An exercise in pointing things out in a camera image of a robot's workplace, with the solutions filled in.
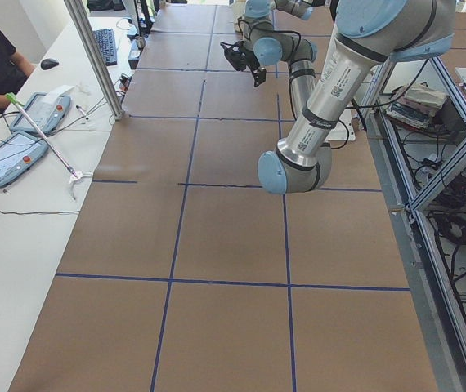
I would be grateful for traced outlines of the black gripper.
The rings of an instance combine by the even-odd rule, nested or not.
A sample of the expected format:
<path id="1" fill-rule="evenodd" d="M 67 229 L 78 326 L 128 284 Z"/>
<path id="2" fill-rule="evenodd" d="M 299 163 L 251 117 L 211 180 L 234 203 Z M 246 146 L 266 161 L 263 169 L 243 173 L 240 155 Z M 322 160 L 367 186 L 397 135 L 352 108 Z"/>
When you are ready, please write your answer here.
<path id="1" fill-rule="evenodd" d="M 248 50 L 244 41 L 235 43 L 220 42 L 224 56 L 228 63 L 236 71 L 244 71 L 250 69 L 253 76 L 253 86 L 259 87 L 267 78 L 267 70 L 263 67 L 258 67 L 258 60 L 252 51 Z"/>

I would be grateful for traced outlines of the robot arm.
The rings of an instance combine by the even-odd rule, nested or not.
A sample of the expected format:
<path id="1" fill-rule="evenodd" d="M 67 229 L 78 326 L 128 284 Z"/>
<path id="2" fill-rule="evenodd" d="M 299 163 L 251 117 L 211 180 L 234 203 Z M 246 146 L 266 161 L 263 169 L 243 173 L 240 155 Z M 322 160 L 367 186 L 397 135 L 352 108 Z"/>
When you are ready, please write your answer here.
<path id="1" fill-rule="evenodd" d="M 306 20 L 316 4 L 247 1 L 237 20 L 242 40 L 222 44 L 230 64 L 250 69 L 256 85 L 265 81 L 267 66 L 280 61 L 289 66 L 296 121 L 258 160 L 259 182 L 271 194 L 308 192 L 324 184 L 332 159 L 326 138 L 373 67 L 439 56 L 454 36 L 453 1 L 334 1 L 329 50 L 316 77 L 316 46 L 298 33 L 275 30 L 269 18 L 277 9 Z"/>
<path id="2" fill-rule="evenodd" d="M 289 69 L 292 114 L 297 118 L 316 85 L 313 62 L 317 48 L 296 31 L 276 30 L 270 19 L 273 7 L 295 16 L 309 16 L 312 8 L 299 1 L 247 1 L 238 19 L 254 86 L 266 81 L 266 67 L 285 62 Z"/>

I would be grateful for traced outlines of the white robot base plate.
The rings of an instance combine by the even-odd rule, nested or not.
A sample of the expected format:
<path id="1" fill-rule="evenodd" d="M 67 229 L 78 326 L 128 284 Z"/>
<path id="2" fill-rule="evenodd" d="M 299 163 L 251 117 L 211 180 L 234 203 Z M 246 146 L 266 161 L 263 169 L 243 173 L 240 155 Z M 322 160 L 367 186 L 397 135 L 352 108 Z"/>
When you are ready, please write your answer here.
<path id="1" fill-rule="evenodd" d="M 356 115 L 350 109 L 346 109 L 326 140 L 329 142 L 344 142 L 345 140 L 353 142 L 356 139 L 356 131 L 352 125 L 354 119 L 356 119 Z"/>

